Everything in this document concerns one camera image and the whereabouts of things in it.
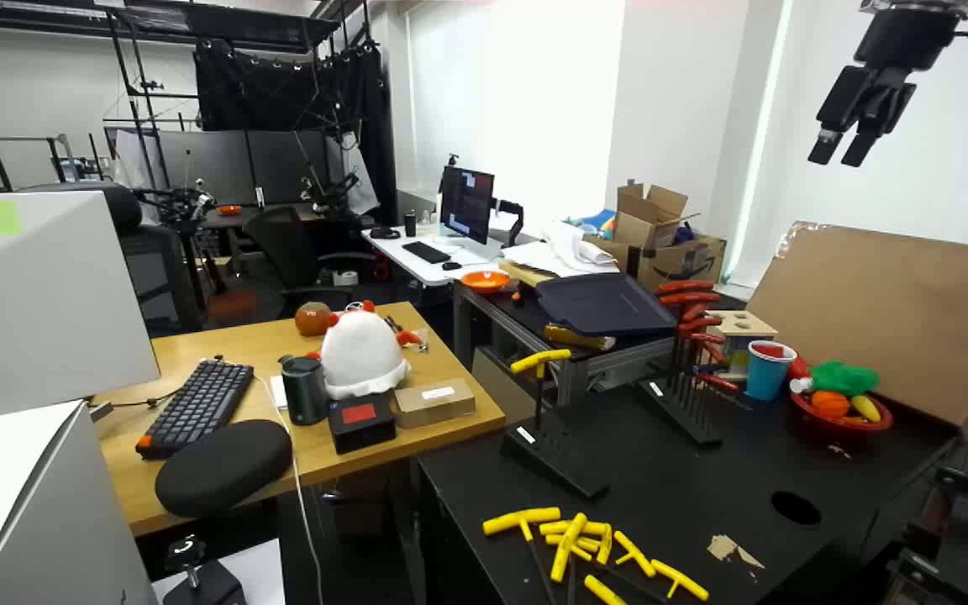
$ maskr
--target wooden desk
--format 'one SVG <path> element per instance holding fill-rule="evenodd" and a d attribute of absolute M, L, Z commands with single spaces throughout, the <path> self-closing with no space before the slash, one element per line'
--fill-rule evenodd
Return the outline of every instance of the wooden desk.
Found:
<path fill-rule="evenodd" d="M 392 302 L 380 304 L 384 314 L 409 326 L 409 328 L 427 328 L 431 326 L 417 314 L 409 302 Z M 264 421 L 283 421 L 283 414 L 269 403 L 269 376 L 279 376 L 279 355 L 287 354 L 312 354 L 320 350 L 320 338 L 301 338 L 290 320 L 279 322 L 251 322 L 251 326 L 231 326 L 231 328 L 210 328 L 210 332 L 190 332 L 190 337 L 167 337 L 167 338 L 150 338 L 156 355 L 161 365 L 161 379 L 150 379 L 143 385 L 131 388 L 115 388 L 100 392 L 98 398 L 143 398 L 143 395 L 161 395 L 171 392 L 174 385 L 185 382 L 185 376 L 202 362 L 206 355 L 223 355 L 228 362 L 251 362 L 256 365 L 256 382 L 247 395 L 243 398 L 235 421 L 246 415 L 264 415 Z M 297 449 L 297 467 L 307 483 L 321 483 L 337 480 L 357 470 L 384 467 L 392 460 L 408 460 L 448 443 L 459 443 L 489 429 L 503 426 L 501 407 L 484 392 L 484 385 L 458 362 L 458 355 L 448 350 L 448 341 L 431 332 L 431 354 L 419 354 L 417 345 L 408 350 L 408 358 L 412 362 L 412 373 L 408 382 L 433 382 L 433 379 L 451 379 L 459 376 L 470 382 L 477 403 L 470 414 L 400 429 L 395 441 L 377 443 L 352 449 L 339 455 L 330 441 L 330 426 L 290 426 L 291 449 Z M 150 535 L 171 523 L 181 523 L 181 517 L 167 514 L 158 498 L 156 498 L 156 472 L 158 460 L 142 460 L 133 452 L 139 432 L 156 421 L 150 408 L 115 408 L 106 421 L 100 421 L 100 449 L 106 455 L 106 470 L 115 480 L 115 492 L 120 501 L 120 514 L 131 523 L 133 535 Z M 269 483 L 259 498 L 287 492 L 291 491 L 291 472 L 283 480 Z"/>

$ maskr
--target hard hat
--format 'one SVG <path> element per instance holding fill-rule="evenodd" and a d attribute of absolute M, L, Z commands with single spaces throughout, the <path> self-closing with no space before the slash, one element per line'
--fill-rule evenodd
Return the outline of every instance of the hard hat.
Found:
<path fill-rule="evenodd" d="M 337 398 L 385 392 L 409 373 L 392 328 L 377 311 L 339 311 L 321 337 L 320 362 L 325 392 Z"/>

